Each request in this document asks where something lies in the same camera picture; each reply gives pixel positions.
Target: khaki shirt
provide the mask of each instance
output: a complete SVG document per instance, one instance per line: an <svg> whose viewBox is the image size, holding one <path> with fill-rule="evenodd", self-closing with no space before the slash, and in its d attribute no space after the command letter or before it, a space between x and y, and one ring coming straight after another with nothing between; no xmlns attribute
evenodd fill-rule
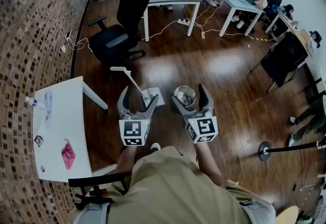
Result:
<svg viewBox="0 0 326 224"><path fill-rule="evenodd" d="M120 183L106 188L108 197L114 200L108 214L109 224L250 224L239 202L260 200L234 182L227 181L222 187L215 185L174 147L140 159L133 167L126 195L120 194L123 190Z"/></svg>

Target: power strip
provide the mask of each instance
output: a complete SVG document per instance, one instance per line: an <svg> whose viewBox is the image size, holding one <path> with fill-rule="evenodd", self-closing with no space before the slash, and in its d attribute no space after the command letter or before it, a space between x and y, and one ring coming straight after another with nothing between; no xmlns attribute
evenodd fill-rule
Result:
<svg viewBox="0 0 326 224"><path fill-rule="evenodd" d="M178 23L181 24L181 25L189 26L190 25L190 19L188 19L188 18L185 18L185 19L179 18Z"/></svg>

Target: wooden floor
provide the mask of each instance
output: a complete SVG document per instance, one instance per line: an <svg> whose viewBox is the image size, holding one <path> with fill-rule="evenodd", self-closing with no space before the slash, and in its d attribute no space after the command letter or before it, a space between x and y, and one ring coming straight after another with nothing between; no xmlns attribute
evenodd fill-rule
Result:
<svg viewBox="0 0 326 224"><path fill-rule="evenodd" d="M87 27L87 22L100 15L107 16L104 21L107 26L116 24L118 4L119 0L92 1L81 38L89 38L100 30L97 26ZM150 7L150 35L182 17L182 7L175 6L173 12ZM202 4L199 13L207 7ZM214 8L210 8L196 22L204 24L213 11ZM205 30L221 29L228 12L229 8L222 6L209 19ZM143 21L139 28L144 37ZM305 71L299 70L294 81L266 94L271 86L270 78L261 67L249 75L249 68L267 53L270 42L242 35L220 38L217 32L207 33L203 40L200 28L195 27L191 37L186 36L186 29L174 23L149 43L137 46L137 49L147 50L145 57L133 63L138 72L137 83L142 89L160 87L166 102L153 114L149 138L146 147L140 149L140 156L148 152L153 142L158 142L162 147L175 146L181 153L195 158L193 144L182 128L181 118L170 109L170 95L181 85L194 88L198 94L198 84L202 83L214 98L219 134L210 147L221 171L227 178L271 202L278 212L291 205L300 206L310 188L301 192L299 189L317 183L317 174L324 171L323 152L309 149L276 153L268 162L260 161L256 153L262 141L271 142L273 147L285 146L288 134L298 129L289 126L288 118L307 108L302 93L307 85ZM260 24L255 29L256 37L266 38ZM237 33L237 30L232 25L227 33ZM87 146L92 169L96 170L119 158L122 142L116 103L130 82L124 74L117 74L112 82L107 82L102 65L86 47L76 55L74 76L80 75L109 106L108 111L103 111L90 99L84 99ZM133 111L142 108L135 87L132 87L130 102ZM301 144L317 138L317 134L311 133ZM318 188L303 206L306 213L316 205Z"/></svg>

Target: stanchion base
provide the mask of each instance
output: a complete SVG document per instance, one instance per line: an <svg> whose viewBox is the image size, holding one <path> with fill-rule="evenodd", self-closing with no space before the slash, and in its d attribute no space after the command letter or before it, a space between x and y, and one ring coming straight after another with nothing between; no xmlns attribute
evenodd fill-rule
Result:
<svg viewBox="0 0 326 224"><path fill-rule="evenodd" d="M258 150L259 159L261 159L262 161L267 161L270 158L271 153L265 152L265 150L270 148L271 144L269 142L262 142Z"/></svg>

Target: pink cloth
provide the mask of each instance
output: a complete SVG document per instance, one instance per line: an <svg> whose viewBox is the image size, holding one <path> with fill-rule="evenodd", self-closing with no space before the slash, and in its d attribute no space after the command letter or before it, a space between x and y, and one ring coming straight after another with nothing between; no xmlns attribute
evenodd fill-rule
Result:
<svg viewBox="0 0 326 224"><path fill-rule="evenodd" d="M75 153L72 150L71 144L68 139L65 139L67 141L65 148L62 149L61 155L63 158L63 162L65 163L66 169L69 170L73 164L73 161L75 160Z"/></svg>

